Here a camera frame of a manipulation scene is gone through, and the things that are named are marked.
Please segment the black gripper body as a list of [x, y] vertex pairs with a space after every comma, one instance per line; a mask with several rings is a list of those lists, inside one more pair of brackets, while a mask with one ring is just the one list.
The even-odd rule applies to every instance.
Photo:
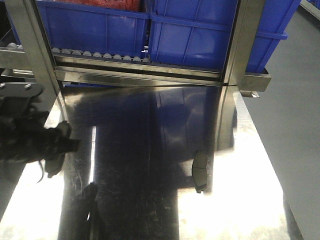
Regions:
[[0, 159], [31, 163], [58, 155], [63, 131], [45, 128], [48, 111], [39, 111], [34, 102], [43, 87], [32, 82], [0, 84]]

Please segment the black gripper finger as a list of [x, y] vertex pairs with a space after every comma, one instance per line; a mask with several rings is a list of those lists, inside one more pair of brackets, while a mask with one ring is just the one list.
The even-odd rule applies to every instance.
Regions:
[[64, 138], [60, 142], [60, 150], [63, 153], [76, 152], [79, 149], [80, 143], [79, 139]]

